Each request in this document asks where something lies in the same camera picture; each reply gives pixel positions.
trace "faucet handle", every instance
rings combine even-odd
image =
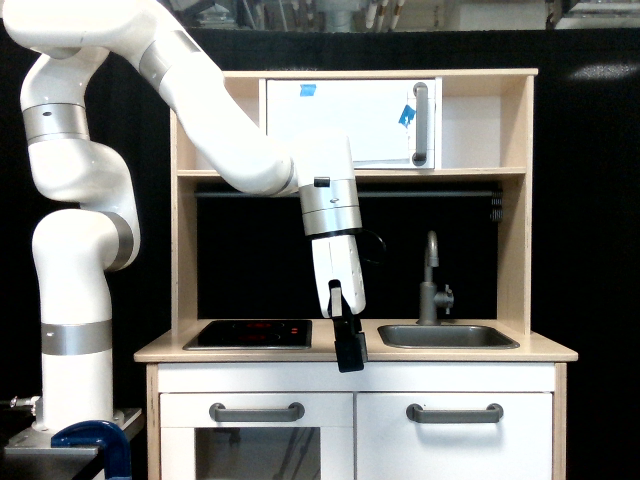
[[[445,308],[447,315],[449,315],[450,309],[453,308],[453,291],[449,288],[449,285],[444,286],[444,292],[436,293],[435,302],[440,308]]]

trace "gray handle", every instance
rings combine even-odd
[[[407,418],[416,423],[498,423],[503,414],[497,403],[486,410],[423,410],[417,403],[407,407]]]
[[[304,416],[304,406],[294,402],[288,408],[227,410],[223,404],[214,403],[209,416],[216,422],[295,422]]]
[[[416,153],[413,154],[413,163],[421,166],[427,162],[429,148],[429,89],[424,82],[418,82],[413,86],[413,93],[416,96]]]

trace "drawer handle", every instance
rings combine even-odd
[[[497,403],[486,410],[423,410],[417,403],[407,407],[407,418],[416,423],[498,423],[503,414]]]
[[[288,408],[228,410],[221,403],[214,403],[209,416],[216,422],[295,422],[304,416],[304,406],[298,402]]]

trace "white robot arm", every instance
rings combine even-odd
[[[48,421],[47,398],[78,390],[73,377],[81,363],[84,377],[106,376],[109,385],[91,385],[98,393],[78,401],[91,405],[98,396],[110,397],[110,340],[108,345],[96,341],[110,330],[102,271],[130,264],[140,244],[126,165],[113,150],[89,140],[84,114],[86,84],[108,51],[126,58],[150,82],[230,185],[258,195],[299,190],[321,310],[334,320],[339,368],[363,368],[364,336],[353,316],[365,306],[353,238],[361,221],[345,135],[310,132],[289,146],[263,135],[224,88],[220,69],[155,0],[6,0],[3,16],[17,43],[44,54],[25,80],[21,97],[37,188],[82,208],[51,214],[34,236],[43,362],[52,365],[43,366],[43,383],[51,385],[43,392],[47,428],[110,416],[105,413],[112,409],[109,398],[93,412],[75,415],[67,408]],[[83,349],[86,344],[92,347]],[[86,361],[75,361],[73,368],[65,363],[78,354],[84,360],[87,355],[101,357],[96,360],[99,368]],[[69,381],[60,382],[65,377]],[[56,398],[50,411],[61,409],[61,401]],[[77,403],[71,408],[77,410]]]

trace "black cooktop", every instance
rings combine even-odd
[[[184,349],[310,347],[311,320],[214,320]]]

